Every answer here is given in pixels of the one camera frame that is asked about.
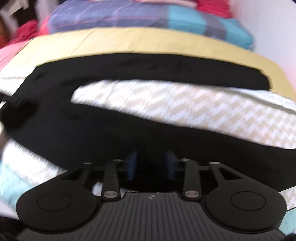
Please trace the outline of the pink bedsheet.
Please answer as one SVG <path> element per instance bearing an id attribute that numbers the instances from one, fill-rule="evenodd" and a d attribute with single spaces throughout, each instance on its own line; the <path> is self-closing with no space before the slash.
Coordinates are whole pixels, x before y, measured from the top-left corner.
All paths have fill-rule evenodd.
<path id="1" fill-rule="evenodd" d="M 47 27 L 49 18 L 50 17 L 47 17 L 44 21 L 42 21 L 41 26 L 38 27 L 39 35 L 37 37 L 49 34 Z M 25 47 L 25 45 L 29 43 L 30 40 L 15 44 L 10 44 L 9 42 L 8 45 L 1 48 L 1 70 Z"/>

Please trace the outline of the red folded fabric stack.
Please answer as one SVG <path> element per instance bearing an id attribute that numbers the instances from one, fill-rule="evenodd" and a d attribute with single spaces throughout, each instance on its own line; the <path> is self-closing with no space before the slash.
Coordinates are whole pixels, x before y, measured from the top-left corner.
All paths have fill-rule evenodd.
<path id="1" fill-rule="evenodd" d="M 27 41 L 38 35 L 38 21 L 30 20 L 16 30 L 14 36 L 10 39 L 10 44 Z"/>

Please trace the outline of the red folded clothes pile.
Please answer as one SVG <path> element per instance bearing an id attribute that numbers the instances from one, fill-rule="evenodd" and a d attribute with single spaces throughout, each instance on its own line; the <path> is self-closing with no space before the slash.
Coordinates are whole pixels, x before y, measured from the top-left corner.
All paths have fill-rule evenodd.
<path id="1" fill-rule="evenodd" d="M 232 18 L 229 0 L 197 0 L 197 10 L 222 18 Z"/>

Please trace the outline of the black knit pants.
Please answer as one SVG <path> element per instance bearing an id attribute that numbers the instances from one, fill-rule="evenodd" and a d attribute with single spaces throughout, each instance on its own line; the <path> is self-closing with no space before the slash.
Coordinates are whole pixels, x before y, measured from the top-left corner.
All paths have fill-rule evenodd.
<path id="1" fill-rule="evenodd" d="M 15 94 L 1 94 L 1 122 L 25 148 L 64 169 L 140 155 L 138 166 L 164 170 L 164 153 L 201 165 L 219 161 L 277 191 L 295 186 L 295 150 L 269 147 L 199 128 L 158 123 L 70 101 L 96 80 L 160 80 L 269 89 L 258 69 L 169 54 L 105 54 L 38 66 Z"/>

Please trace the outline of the teal grey folded blanket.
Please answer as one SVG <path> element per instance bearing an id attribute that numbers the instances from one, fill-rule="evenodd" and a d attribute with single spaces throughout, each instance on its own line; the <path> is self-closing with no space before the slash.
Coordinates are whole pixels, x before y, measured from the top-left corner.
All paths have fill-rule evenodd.
<path id="1" fill-rule="evenodd" d="M 254 49 L 253 35 L 236 19 L 176 5 L 169 5 L 167 13 L 167 25 L 171 30 L 207 36 L 250 51 Z"/>

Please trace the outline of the yellow white patterned bedsheet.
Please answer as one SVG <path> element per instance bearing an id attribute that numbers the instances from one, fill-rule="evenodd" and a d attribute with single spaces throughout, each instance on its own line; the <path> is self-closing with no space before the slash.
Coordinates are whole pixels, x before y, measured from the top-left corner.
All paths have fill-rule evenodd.
<path id="1" fill-rule="evenodd" d="M 75 104 L 135 114 L 178 126 L 206 128 L 273 147 L 295 146 L 295 93 L 272 61 L 230 44 L 156 29 L 96 29 L 37 37 L 1 70 L 1 91 L 12 94 L 38 65 L 72 57 L 119 52 L 184 54 L 258 67 L 271 91 L 184 83 L 101 80 L 79 87 Z"/>

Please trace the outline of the blue plaid folded quilt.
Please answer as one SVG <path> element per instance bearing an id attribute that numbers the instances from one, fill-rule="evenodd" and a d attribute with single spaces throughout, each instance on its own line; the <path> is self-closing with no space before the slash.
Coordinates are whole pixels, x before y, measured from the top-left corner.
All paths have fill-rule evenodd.
<path id="1" fill-rule="evenodd" d="M 168 27 L 167 5 L 137 1 L 65 1 L 51 13 L 49 33 L 104 27 Z"/>

